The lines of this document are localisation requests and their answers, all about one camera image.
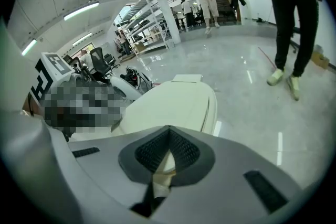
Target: beige shorts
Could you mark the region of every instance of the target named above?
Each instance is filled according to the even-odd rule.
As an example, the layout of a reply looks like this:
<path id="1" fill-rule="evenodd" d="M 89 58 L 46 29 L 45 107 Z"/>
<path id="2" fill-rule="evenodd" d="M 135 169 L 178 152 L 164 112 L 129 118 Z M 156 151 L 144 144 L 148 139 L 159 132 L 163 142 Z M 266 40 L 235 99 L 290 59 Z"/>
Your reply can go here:
<path id="1" fill-rule="evenodd" d="M 218 17 L 218 9 L 216 0 L 199 0 L 203 10 L 204 19 L 210 19 L 210 11 L 213 17 Z"/>

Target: floor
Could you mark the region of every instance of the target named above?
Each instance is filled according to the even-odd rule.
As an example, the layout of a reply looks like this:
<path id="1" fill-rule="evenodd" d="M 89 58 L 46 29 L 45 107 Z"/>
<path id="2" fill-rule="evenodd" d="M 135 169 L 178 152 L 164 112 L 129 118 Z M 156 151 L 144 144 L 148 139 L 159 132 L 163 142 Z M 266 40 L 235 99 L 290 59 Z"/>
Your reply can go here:
<path id="1" fill-rule="evenodd" d="M 202 74 L 217 96 L 215 135 L 250 147 L 305 188 L 323 176 L 334 152 L 336 75 L 310 62 L 297 102 L 285 80 L 275 87 L 266 83 L 275 52 L 274 38 L 210 35 L 139 55 L 115 72 L 133 66 L 154 83 L 176 74 Z M 290 48 L 286 75 L 295 57 Z"/>

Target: shelf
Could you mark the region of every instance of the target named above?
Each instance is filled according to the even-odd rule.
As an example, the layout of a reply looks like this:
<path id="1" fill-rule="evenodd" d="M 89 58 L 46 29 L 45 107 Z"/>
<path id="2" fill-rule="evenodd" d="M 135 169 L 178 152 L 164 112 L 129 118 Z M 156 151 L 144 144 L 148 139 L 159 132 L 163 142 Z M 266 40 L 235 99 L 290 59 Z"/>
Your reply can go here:
<path id="1" fill-rule="evenodd" d="M 139 0 L 138 2 L 136 2 L 135 5 L 124 15 L 124 17 L 122 17 L 121 22 L 132 19 L 146 5 L 147 5 L 146 0 Z"/>
<path id="2" fill-rule="evenodd" d="M 140 40 L 138 40 L 138 41 L 134 42 L 134 44 L 136 44 L 136 43 L 139 43 L 139 42 L 141 42 L 141 41 L 143 41 L 143 40 L 145 40 L 145 39 L 148 39 L 148 38 L 151 38 L 151 37 L 154 37 L 154 36 L 160 35 L 160 34 L 161 34 L 160 32 L 153 33 L 153 34 L 151 34 L 151 35 L 149 35 L 149 36 L 146 36 L 146 37 L 144 37 L 144 38 L 142 38 L 142 39 L 140 39 Z"/>
<path id="3" fill-rule="evenodd" d="M 162 42 L 162 43 L 159 43 L 159 44 L 154 44 L 154 45 L 148 45 L 148 47 L 147 47 L 147 48 L 145 48 L 144 50 L 142 50 L 141 52 L 139 52 L 139 53 L 138 53 L 138 54 L 136 54 L 136 55 L 139 55 L 139 54 L 141 54 L 141 53 L 143 53 L 143 52 L 150 51 L 150 50 L 152 50 L 152 49 L 161 48 L 161 47 L 165 47 L 165 44 L 164 44 L 164 42 Z"/>
<path id="4" fill-rule="evenodd" d="M 157 15 L 157 17 L 156 17 L 156 19 L 157 19 L 158 21 L 164 19 L 164 17 L 158 18 L 158 17 L 160 17 L 160 16 L 161 16 L 161 14 Z M 131 38 L 131 37 L 135 36 L 136 34 L 141 33 L 141 32 L 144 31 L 145 29 L 147 29 L 147 28 L 149 28 L 149 27 L 151 27 L 151 26 L 153 26 L 153 25 L 155 25 L 155 24 L 156 24 L 155 21 L 150 22 L 150 23 L 148 23 L 148 24 L 142 26 L 140 29 L 138 29 L 138 30 L 136 30 L 136 31 L 133 31 L 133 32 L 130 32 L 129 37 Z"/>
<path id="5" fill-rule="evenodd" d="M 159 10 L 158 7 L 152 7 L 152 9 L 153 9 L 153 12 L 156 12 L 157 10 Z M 128 24 L 127 27 L 126 27 L 126 29 L 134 27 L 136 24 L 138 24 L 140 21 L 146 19 L 151 14 L 152 14 L 152 12 L 151 12 L 151 9 L 149 8 L 146 12 L 144 12 L 139 17 L 137 17 L 136 19 L 134 19 L 130 24 Z"/>
<path id="6" fill-rule="evenodd" d="M 143 27 L 141 27 L 140 29 L 136 30 L 135 32 L 131 32 L 131 33 L 130 33 L 130 38 L 133 37 L 133 36 L 135 36 L 135 35 L 138 34 L 138 33 L 141 33 L 141 32 L 144 31 L 146 28 L 149 28 L 149 27 L 151 27 L 151 26 L 153 26 L 153 25 L 155 25 L 155 24 L 156 24 L 156 22 L 153 21 L 153 22 L 150 22 L 150 23 L 144 25 Z"/>

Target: fluorescent light tube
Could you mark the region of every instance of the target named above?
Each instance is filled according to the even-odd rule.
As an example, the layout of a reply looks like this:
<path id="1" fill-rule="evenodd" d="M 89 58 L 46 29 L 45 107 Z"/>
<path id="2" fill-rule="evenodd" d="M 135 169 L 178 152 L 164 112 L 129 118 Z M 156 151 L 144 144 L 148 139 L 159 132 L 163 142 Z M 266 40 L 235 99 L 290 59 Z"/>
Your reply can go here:
<path id="1" fill-rule="evenodd" d="M 87 34 L 86 36 L 83 36 L 82 38 L 78 39 L 75 43 L 73 43 L 72 45 L 77 45 L 78 43 L 80 43 L 82 40 L 86 39 L 87 37 L 92 36 L 92 33 Z"/>
<path id="2" fill-rule="evenodd" d="M 24 49 L 24 51 L 22 52 L 22 55 L 23 55 L 23 56 L 26 55 L 26 53 L 32 48 L 33 45 L 35 45 L 36 42 L 37 42 L 36 39 L 33 39 L 33 40 L 29 43 L 29 45 Z"/>
<path id="3" fill-rule="evenodd" d="M 98 5 L 99 5 L 99 2 L 95 2 L 93 4 L 89 4 L 89 5 L 85 6 L 85 7 L 82 7 L 80 9 L 78 9 L 78 10 L 76 10 L 76 11 L 74 11 L 72 13 L 69 13 L 68 15 L 64 16 L 64 20 L 68 20 L 70 18 L 73 18 L 74 16 L 76 16 L 76 15 L 82 13 L 82 12 L 85 12 L 85 11 L 91 9 L 91 8 L 97 7 Z"/>

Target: metal shelving unit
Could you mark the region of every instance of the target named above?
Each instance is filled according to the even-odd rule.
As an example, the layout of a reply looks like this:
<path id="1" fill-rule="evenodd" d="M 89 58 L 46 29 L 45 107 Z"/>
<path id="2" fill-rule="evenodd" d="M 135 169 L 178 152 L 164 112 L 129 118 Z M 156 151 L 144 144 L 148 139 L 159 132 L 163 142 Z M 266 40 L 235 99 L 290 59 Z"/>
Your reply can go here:
<path id="1" fill-rule="evenodd" d="M 132 19 L 142 8 L 144 8 L 147 5 L 146 0 L 139 0 L 134 4 L 134 6 L 122 17 L 121 22 L 127 21 Z"/>
<path id="2" fill-rule="evenodd" d="M 167 34 L 167 30 L 168 27 L 166 24 L 164 24 L 165 26 L 165 30 L 162 30 L 161 26 L 160 26 L 160 21 L 164 19 L 163 14 L 159 14 L 155 16 L 155 12 L 157 10 L 159 10 L 159 5 L 158 3 L 153 4 L 152 3 L 153 0 L 139 0 L 128 12 L 127 14 L 123 17 L 123 21 L 125 20 L 129 20 L 131 18 L 133 18 L 140 10 L 142 10 L 145 7 L 149 7 L 149 9 L 147 9 L 144 13 L 140 14 L 138 17 L 136 17 L 134 20 L 132 20 L 128 25 L 126 25 L 124 27 L 124 33 L 126 35 L 126 38 L 128 39 L 129 43 L 131 44 L 132 50 L 134 51 L 135 55 L 138 56 L 138 54 L 149 51 L 151 49 L 156 49 L 156 48 L 160 48 L 165 46 L 168 49 L 168 45 L 165 42 L 165 38 L 166 38 L 166 34 Z M 146 18 L 148 18 L 149 16 L 152 16 L 152 19 L 154 19 L 153 21 L 147 23 L 144 26 L 141 26 L 139 29 L 132 29 L 135 25 L 139 24 L 142 20 L 145 20 Z M 159 30 L 158 32 L 152 33 L 148 36 L 145 36 L 144 38 L 142 38 L 141 40 L 138 40 L 136 42 L 133 42 L 132 37 L 143 32 L 146 29 L 149 29 L 150 27 L 153 28 L 157 28 L 157 30 Z M 146 46 L 146 48 L 140 52 L 136 52 L 134 45 L 142 42 L 143 40 L 146 39 L 153 39 L 155 36 L 161 36 L 160 39 L 162 39 L 162 43 L 160 44 L 153 44 L 153 45 L 144 45 Z"/>

